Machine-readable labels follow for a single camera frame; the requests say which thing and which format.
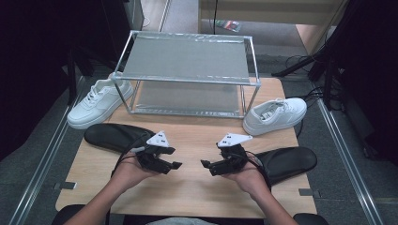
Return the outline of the colourful packet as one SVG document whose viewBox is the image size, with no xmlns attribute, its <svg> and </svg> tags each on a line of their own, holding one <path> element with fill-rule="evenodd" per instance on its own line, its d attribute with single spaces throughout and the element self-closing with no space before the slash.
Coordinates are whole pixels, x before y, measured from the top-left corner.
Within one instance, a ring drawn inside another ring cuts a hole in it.
<svg viewBox="0 0 398 225">
<path fill-rule="evenodd" d="M 238 32 L 241 28 L 241 24 L 236 21 L 226 21 L 226 20 L 216 20 L 215 25 L 217 27 L 220 27 L 222 29 L 232 31 L 232 32 Z"/>
</svg>

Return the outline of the light wooden furniture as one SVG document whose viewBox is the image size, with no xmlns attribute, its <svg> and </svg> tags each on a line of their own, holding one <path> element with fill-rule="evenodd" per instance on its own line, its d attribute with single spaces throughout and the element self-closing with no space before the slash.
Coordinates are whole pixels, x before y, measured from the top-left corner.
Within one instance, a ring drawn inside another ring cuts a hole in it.
<svg viewBox="0 0 398 225">
<path fill-rule="evenodd" d="M 198 0 L 198 20 L 290 23 L 307 53 L 315 53 L 329 29 L 342 18 L 349 0 Z"/>
</svg>

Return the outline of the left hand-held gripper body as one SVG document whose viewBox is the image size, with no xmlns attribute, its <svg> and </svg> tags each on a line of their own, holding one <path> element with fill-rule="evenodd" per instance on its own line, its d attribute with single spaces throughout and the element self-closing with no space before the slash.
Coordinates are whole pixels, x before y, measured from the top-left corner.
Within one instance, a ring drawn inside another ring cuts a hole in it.
<svg viewBox="0 0 398 225">
<path fill-rule="evenodd" d="M 135 156 L 143 169 L 158 173 L 158 159 L 161 159 L 161 155 L 156 155 L 158 147 L 170 147 L 163 130 L 156 134 L 146 132 L 140 138 Z"/>
</svg>

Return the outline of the grey cabinet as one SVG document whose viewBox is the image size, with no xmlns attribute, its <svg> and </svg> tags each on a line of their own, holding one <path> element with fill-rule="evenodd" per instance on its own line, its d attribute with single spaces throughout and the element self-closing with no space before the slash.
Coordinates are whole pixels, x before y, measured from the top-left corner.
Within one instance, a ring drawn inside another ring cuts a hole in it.
<svg viewBox="0 0 398 225">
<path fill-rule="evenodd" d="M 141 30 L 145 20 L 141 0 L 123 0 L 123 4 L 130 29 Z"/>
</svg>

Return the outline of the black upright stand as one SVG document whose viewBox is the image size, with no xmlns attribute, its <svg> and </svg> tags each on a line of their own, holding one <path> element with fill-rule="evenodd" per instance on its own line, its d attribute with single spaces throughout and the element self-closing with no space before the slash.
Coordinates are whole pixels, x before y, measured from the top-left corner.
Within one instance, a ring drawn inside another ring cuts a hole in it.
<svg viewBox="0 0 398 225">
<path fill-rule="evenodd" d="M 77 96 L 76 68 L 83 76 L 92 76 L 93 66 L 90 63 L 89 51 L 83 47 L 72 48 L 68 52 L 69 102 L 70 105 Z"/>
</svg>

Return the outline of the metal frame shoe rack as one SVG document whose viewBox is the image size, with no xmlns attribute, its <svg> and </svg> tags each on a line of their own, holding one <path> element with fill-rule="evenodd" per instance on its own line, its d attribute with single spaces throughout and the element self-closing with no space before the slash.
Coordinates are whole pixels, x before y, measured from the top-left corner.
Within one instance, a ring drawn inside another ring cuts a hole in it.
<svg viewBox="0 0 398 225">
<path fill-rule="evenodd" d="M 261 87 L 248 36 L 130 31 L 116 67 L 130 114 L 242 118 Z"/>
</svg>

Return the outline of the black tripod stand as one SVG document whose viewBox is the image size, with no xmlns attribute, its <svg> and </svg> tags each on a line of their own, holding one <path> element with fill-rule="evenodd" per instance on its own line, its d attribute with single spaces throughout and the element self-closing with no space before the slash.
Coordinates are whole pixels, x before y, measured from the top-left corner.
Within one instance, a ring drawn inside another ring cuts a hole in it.
<svg viewBox="0 0 398 225">
<path fill-rule="evenodd" d="M 322 99 L 329 111 L 336 110 L 333 105 L 334 101 L 339 101 L 341 98 L 333 93 L 332 85 L 333 79 L 340 74 L 336 60 L 332 57 L 330 51 L 326 47 L 322 47 L 316 53 L 305 56 L 303 60 L 298 61 L 295 65 L 288 67 L 280 72 L 272 73 L 272 77 L 285 77 L 299 69 L 312 65 L 308 71 L 308 78 L 310 81 L 318 81 L 321 76 L 324 76 Z"/>
</svg>

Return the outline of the black slipper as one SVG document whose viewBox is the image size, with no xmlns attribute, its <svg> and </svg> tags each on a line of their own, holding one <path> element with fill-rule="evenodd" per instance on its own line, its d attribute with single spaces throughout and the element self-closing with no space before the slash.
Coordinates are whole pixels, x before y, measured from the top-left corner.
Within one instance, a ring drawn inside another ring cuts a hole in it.
<svg viewBox="0 0 398 225">
<path fill-rule="evenodd" d="M 155 133 L 143 127 L 123 124 L 96 124 L 84 132 L 87 143 L 119 153 L 125 153 L 131 148 L 141 147 Z"/>
<path fill-rule="evenodd" d="M 307 147 L 285 147 L 255 154 L 266 175 L 269 188 L 306 173 L 317 164 L 317 156 Z"/>
</svg>

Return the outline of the person's right hand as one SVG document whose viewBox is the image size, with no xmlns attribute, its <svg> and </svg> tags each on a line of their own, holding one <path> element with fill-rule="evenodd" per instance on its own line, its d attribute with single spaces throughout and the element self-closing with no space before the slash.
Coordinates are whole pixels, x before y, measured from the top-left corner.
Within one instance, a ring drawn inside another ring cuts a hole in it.
<svg viewBox="0 0 398 225">
<path fill-rule="evenodd" d="M 254 155 L 248 154 L 248 159 L 241 172 L 228 173 L 223 178 L 236 182 L 239 188 L 248 193 L 254 201 L 266 201 L 271 197 L 267 183 L 257 169 L 258 164 L 254 161 Z"/>
</svg>

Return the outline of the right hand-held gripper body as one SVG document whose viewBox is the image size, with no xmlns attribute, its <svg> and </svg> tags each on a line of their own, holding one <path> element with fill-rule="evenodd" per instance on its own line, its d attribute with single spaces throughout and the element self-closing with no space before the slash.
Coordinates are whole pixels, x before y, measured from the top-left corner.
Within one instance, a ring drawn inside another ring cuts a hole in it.
<svg viewBox="0 0 398 225">
<path fill-rule="evenodd" d="M 248 161 L 242 143 L 251 140 L 251 135 L 227 133 L 218 144 L 225 147 L 225 157 L 223 162 L 226 164 L 226 173 L 237 173 L 242 170 Z"/>
</svg>

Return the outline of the white sneaker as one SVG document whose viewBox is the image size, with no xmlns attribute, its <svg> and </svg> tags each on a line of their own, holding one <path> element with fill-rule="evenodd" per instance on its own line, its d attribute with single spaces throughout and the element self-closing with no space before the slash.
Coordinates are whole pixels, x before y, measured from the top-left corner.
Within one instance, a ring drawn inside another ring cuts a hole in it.
<svg viewBox="0 0 398 225">
<path fill-rule="evenodd" d="M 69 112 L 68 124 L 75 129 L 87 129 L 104 122 L 133 93 L 129 81 L 111 78 L 97 80 L 87 95 Z"/>
<path fill-rule="evenodd" d="M 243 119 L 243 128 L 252 136 L 292 128 L 306 112 L 307 103 L 301 98 L 276 98 L 250 109 Z"/>
</svg>

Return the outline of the person's left hand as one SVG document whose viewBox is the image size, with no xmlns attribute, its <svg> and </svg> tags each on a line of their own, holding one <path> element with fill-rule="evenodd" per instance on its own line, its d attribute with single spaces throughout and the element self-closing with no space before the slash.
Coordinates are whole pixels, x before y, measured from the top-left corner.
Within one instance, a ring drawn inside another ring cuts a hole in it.
<svg viewBox="0 0 398 225">
<path fill-rule="evenodd" d="M 158 173 L 143 169 L 134 154 L 126 154 L 117 163 L 110 184 L 116 190 L 124 192 L 155 175 Z"/>
</svg>

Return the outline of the person's grey clothing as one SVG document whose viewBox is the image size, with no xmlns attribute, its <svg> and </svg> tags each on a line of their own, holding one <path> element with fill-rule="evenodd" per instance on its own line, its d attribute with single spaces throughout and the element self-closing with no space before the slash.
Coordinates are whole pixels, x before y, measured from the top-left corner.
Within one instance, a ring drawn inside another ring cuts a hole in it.
<svg viewBox="0 0 398 225">
<path fill-rule="evenodd" d="M 146 225 L 218 225 L 199 218 L 169 217 L 157 221 L 148 222 Z"/>
</svg>

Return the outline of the metal floor rail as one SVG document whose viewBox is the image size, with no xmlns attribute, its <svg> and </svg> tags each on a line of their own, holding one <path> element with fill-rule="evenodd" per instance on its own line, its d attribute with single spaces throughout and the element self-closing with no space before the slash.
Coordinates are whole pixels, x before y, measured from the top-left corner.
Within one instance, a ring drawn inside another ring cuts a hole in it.
<svg viewBox="0 0 398 225">
<path fill-rule="evenodd" d="M 62 116 L 56 124 L 54 133 L 51 135 L 51 139 L 46 145 L 42 156 L 39 158 L 39 162 L 33 170 L 32 176 L 25 186 L 23 194 L 18 200 L 18 204 L 7 225 L 22 225 L 26 221 L 31 208 L 38 197 L 45 178 L 51 169 L 55 156 L 59 150 L 59 146 L 68 130 L 67 114 L 70 112 L 71 107 L 74 106 L 82 96 L 82 91 L 85 85 L 86 78 L 81 77 L 77 82 L 77 98 L 74 99 L 70 105 L 67 105 L 65 110 L 62 112 Z"/>
<path fill-rule="evenodd" d="M 325 95 L 322 95 L 317 100 L 318 108 L 326 122 L 331 138 L 337 148 L 340 159 L 344 165 L 344 169 L 348 175 L 352 188 L 354 189 L 357 199 L 360 202 L 362 211 L 368 221 L 369 225 L 385 225 L 375 204 L 375 200 L 369 191 L 360 170 L 353 159 L 350 149 L 348 148 L 345 139 L 339 129 L 336 120 L 326 104 L 324 103 Z"/>
</svg>

